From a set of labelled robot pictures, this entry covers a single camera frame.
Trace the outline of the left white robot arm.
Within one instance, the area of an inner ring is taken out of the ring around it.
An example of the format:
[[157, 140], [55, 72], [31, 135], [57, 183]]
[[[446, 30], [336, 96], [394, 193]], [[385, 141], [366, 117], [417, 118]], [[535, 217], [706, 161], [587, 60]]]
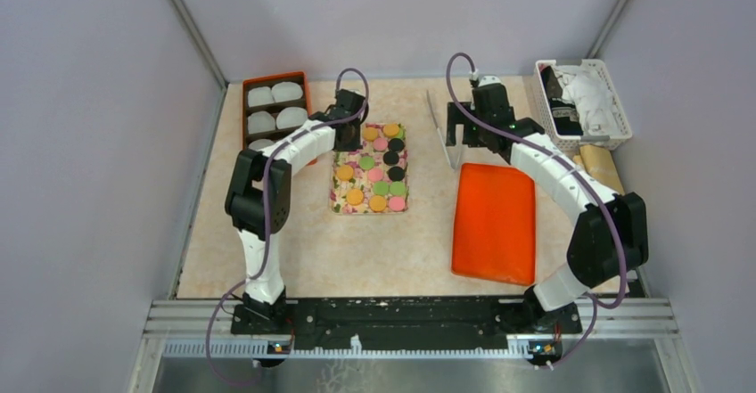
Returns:
[[245, 257], [242, 309], [264, 333], [280, 331], [286, 319], [278, 234], [290, 215], [292, 179], [321, 155], [358, 143], [367, 110], [366, 96], [340, 89], [326, 111], [312, 114], [289, 136], [237, 155], [224, 209]]

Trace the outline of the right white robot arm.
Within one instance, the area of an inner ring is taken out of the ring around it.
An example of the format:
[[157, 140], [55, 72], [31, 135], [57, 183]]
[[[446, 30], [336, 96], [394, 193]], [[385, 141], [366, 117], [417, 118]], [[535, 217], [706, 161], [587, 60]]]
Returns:
[[451, 94], [447, 127], [462, 126], [462, 143], [485, 148], [539, 186], [568, 217], [573, 233], [566, 261], [523, 295], [522, 319], [547, 332], [559, 310], [607, 281], [619, 287], [607, 308], [625, 299], [630, 270], [649, 257], [646, 208], [636, 193], [621, 195], [578, 167], [532, 118], [516, 118], [500, 78], [472, 73], [472, 99]]

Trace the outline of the floral tray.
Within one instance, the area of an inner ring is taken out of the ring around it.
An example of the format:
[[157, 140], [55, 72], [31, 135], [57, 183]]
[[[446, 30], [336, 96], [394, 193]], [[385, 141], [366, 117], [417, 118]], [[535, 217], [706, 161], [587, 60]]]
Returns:
[[333, 157], [330, 206], [341, 215], [408, 210], [407, 132], [401, 123], [366, 123], [360, 147]]

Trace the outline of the orange compartment box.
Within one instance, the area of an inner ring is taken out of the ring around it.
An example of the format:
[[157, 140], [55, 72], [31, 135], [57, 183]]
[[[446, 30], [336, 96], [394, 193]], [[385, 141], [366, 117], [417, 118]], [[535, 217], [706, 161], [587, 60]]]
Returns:
[[[297, 101], [291, 101], [291, 102], [283, 102], [283, 103], [271, 103], [268, 105], [258, 106], [254, 108], [249, 108], [247, 106], [247, 96], [246, 93], [250, 88], [258, 87], [258, 86], [270, 86], [284, 82], [284, 81], [291, 81], [299, 83], [303, 86], [305, 91], [305, 98], [303, 100], [297, 100]], [[288, 135], [291, 135], [297, 128], [287, 128], [283, 130], [275, 130], [268, 133], [261, 133], [256, 135], [249, 135], [247, 133], [247, 117], [251, 115], [253, 112], [256, 111], [267, 111], [270, 114], [272, 114], [275, 118], [277, 114], [286, 107], [295, 106], [295, 107], [301, 107], [305, 108], [308, 111], [308, 115], [310, 115], [313, 110], [311, 108], [311, 97], [308, 87], [308, 77], [304, 71], [297, 70], [293, 72], [286, 72], [276, 75], [269, 75], [264, 77], [258, 77], [258, 78], [248, 78], [245, 79], [242, 82], [242, 102], [241, 102], [241, 139], [242, 139], [242, 148], [248, 148], [248, 144], [254, 140], [266, 138], [274, 141], [275, 143], [277, 141], [283, 140]]]

